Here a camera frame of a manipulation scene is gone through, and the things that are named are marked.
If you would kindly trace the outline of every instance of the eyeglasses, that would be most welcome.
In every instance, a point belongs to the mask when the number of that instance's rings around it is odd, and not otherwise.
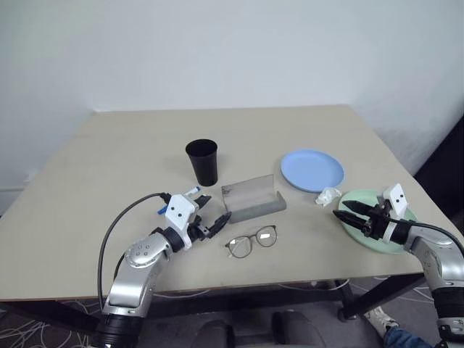
[[[253,250],[252,237],[255,237],[262,247],[271,247],[277,241],[276,226],[264,226],[251,236],[236,237],[229,241],[225,247],[229,248],[229,252],[232,256],[243,259],[250,255]]]

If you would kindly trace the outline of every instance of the black cable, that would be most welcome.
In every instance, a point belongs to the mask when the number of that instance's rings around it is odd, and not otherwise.
[[[386,219],[392,223],[397,223],[397,224],[403,224],[403,225],[409,225],[409,226],[417,226],[417,227],[422,227],[422,228],[430,228],[432,230],[435,230],[435,231],[438,231],[438,232],[441,232],[443,233],[446,237],[448,237],[449,239],[451,239],[455,244],[456,246],[458,247],[458,249],[461,251],[461,254],[463,255],[464,257],[464,246],[461,244],[461,242],[459,241],[459,239],[457,239],[452,233],[444,230],[443,228],[440,228],[440,227],[436,227],[436,226],[433,226],[433,225],[429,225],[427,223],[417,223],[415,221],[407,221],[407,220],[395,220],[395,219],[392,219],[391,217],[386,217]]]
[[[117,272],[119,271],[119,267],[121,266],[121,262],[124,260],[124,254],[121,255],[119,260],[117,261],[116,268],[115,268],[115,274],[113,275],[113,280],[116,279],[117,277]]]
[[[113,228],[115,228],[116,224],[121,220],[121,218],[132,208],[134,208],[137,204],[142,203],[143,201],[146,201],[148,198],[156,197],[156,196],[161,196],[165,201],[167,200],[169,202],[170,195],[168,194],[163,194],[163,193],[157,193],[157,194],[149,194],[147,196],[144,196],[138,200],[136,200],[134,203],[129,205],[127,208],[125,208],[120,214],[115,218],[115,220],[111,223],[111,225],[108,227],[107,232],[105,233],[103,237],[103,241],[101,242],[100,246],[100,254],[99,254],[99,264],[98,264],[98,273],[97,273],[97,292],[99,295],[99,303],[100,303],[100,310],[103,312],[103,290],[102,290],[102,268],[103,268],[103,255],[104,255],[104,248],[107,245],[109,235],[113,231]]]

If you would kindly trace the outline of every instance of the crumpled paper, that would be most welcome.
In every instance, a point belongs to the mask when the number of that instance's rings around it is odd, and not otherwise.
[[[316,198],[316,204],[322,205],[324,208],[327,204],[332,203],[332,201],[337,198],[341,197],[341,192],[334,187],[326,187],[322,190],[318,198]]]

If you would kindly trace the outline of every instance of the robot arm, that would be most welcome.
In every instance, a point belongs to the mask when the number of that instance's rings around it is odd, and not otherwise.
[[[439,316],[437,325],[443,341],[438,347],[463,347],[464,249],[461,243],[441,228],[392,219],[392,215],[397,218],[397,215],[390,214],[396,210],[394,205],[397,201],[392,204],[391,198],[384,197],[379,197],[379,204],[375,207],[358,201],[343,202],[358,215],[343,210],[333,213],[341,221],[360,229],[366,237],[391,240],[420,260]]]
[[[200,196],[192,200],[186,195],[173,195],[165,214],[165,228],[156,228],[126,250],[104,304],[93,347],[129,348],[137,345],[157,276],[166,263],[179,250],[189,249],[197,239],[212,238],[231,216],[230,213],[224,214],[211,228],[204,227],[197,212],[210,198]]]

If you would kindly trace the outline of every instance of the light blue plate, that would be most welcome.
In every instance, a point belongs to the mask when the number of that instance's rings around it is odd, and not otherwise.
[[[281,170],[291,185],[307,192],[336,187],[344,178],[339,161],[315,150],[296,150],[286,154],[281,160]]]

